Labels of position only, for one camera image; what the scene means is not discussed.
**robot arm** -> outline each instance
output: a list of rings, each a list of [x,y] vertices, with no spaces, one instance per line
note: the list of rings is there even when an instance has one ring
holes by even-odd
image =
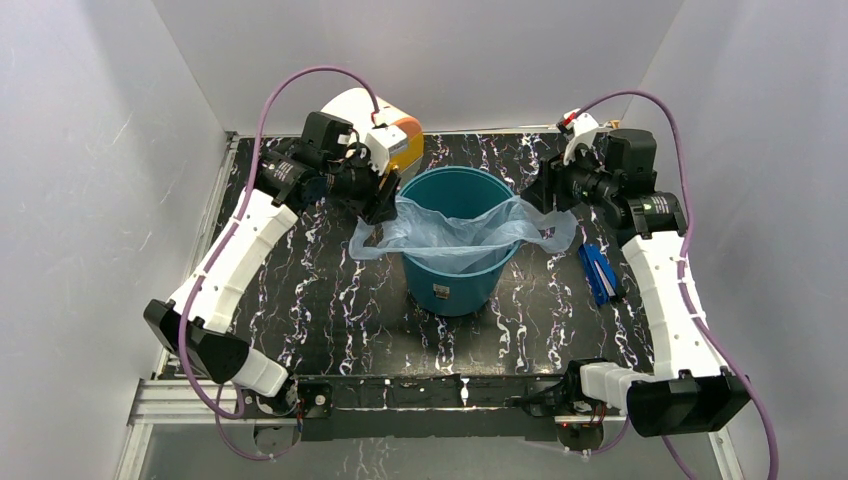
[[[261,158],[242,219],[231,217],[185,283],[167,302],[151,300],[144,312],[166,349],[176,353],[180,315],[203,275],[203,287],[188,312],[191,364],[216,383],[232,381],[268,398],[271,406],[289,410],[289,372],[229,333],[233,312],[268,253],[310,205],[326,197],[342,201],[371,224],[394,217],[398,187],[417,171],[423,153],[421,127],[396,108],[377,124],[370,118],[372,110],[365,90],[349,90],[321,112],[310,113],[299,139],[283,142]],[[242,191],[236,211],[247,197]],[[223,232],[234,228],[216,256]]]
[[[645,437],[716,431],[749,397],[681,298],[684,283],[704,318],[688,261],[679,258],[683,209],[673,194],[654,189],[656,142],[650,132],[570,113],[558,125],[569,138],[565,151],[542,162],[522,197],[543,212],[578,203],[601,208],[639,285],[655,354],[653,375],[603,359],[572,361],[567,377],[575,397],[620,409]]]

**blue object on table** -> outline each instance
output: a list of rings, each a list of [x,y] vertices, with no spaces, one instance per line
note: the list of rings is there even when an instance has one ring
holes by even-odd
[[[424,172],[401,189],[399,195],[446,217],[475,218],[514,194],[497,177],[468,167],[442,167]],[[516,242],[497,263],[484,270],[450,274],[422,265],[402,255],[409,292],[423,308],[455,317],[476,312],[495,290],[504,265],[521,242]]]
[[[624,297],[624,288],[621,286],[621,282],[596,245],[584,243],[577,249],[577,254],[580,256],[580,261],[583,262],[583,270],[589,277],[592,296],[595,297],[595,303],[599,307],[613,299]]]

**blue bin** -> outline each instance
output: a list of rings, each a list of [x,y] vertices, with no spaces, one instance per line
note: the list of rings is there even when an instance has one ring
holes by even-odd
[[[514,194],[497,177],[468,167],[442,167],[424,172],[401,189],[400,196],[446,217],[475,218]],[[409,293],[421,307],[455,317],[476,312],[492,295],[506,262],[515,255],[516,242],[498,263],[478,272],[443,273],[403,255]]]

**metal frame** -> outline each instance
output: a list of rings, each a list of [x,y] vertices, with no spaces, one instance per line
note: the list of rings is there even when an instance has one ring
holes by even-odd
[[[534,125],[515,128],[496,128],[489,130],[468,131],[445,131],[427,132],[428,134],[457,134],[457,133],[544,133],[550,132],[548,126]],[[252,138],[253,135],[238,135],[228,132],[227,145],[224,158],[218,172],[214,189],[207,203],[206,212],[201,222],[192,261],[189,264],[186,275],[190,273],[193,265],[200,261],[206,250],[212,243],[214,222],[223,202],[226,190],[227,178],[235,160],[238,143],[242,138]],[[169,358],[169,353],[163,348],[156,364],[153,378],[163,371]],[[207,395],[214,397],[218,385],[209,380],[200,380],[201,388]],[[222,405],[232,409],[235,406],[235,390],[232,386],[226,386],[222,393]],[[557,423],[588,423],[592,420],[588,415],[565,415],[553,418]],[[609,416],[604,422],[623,422],[623,416]],[[121,455],[121,460],[115,475],[116,480],[137,480],[144,465],[147,449],[150,445],[155,425],[163,424],[214,424],[215,417],[206,408],[203,402],[197,398],[191,386],[186,380],[142,380],[133,402],[133,407],[128,419],[127,440]],[[296,422],[290,418],[264,418],[251,420],[227,420],[221,419],[226,424],[268,425],[268,426],[294,426]],[[709,434],[713,454],[723,479],[742,480],[742,469],[736,457],[730,435],[726,428]]]

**translucent plastic bag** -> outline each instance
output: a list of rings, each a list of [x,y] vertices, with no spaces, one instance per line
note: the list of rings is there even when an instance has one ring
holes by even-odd
[[[374,260],[389,252],[405,253],[442,273],[485,270],[503,260],[515,242],[535,243],[547,253],[568,249],[577,219],[571,212],[539,213],[515,196],[473,219],[448,218],[412,200],[397,197],[397,219],[383,222],[383,239],[365,246],[374,226],[362,220],[353,232],[349,252],[355,260]],[[553,228],[550,238],[540,230]]]

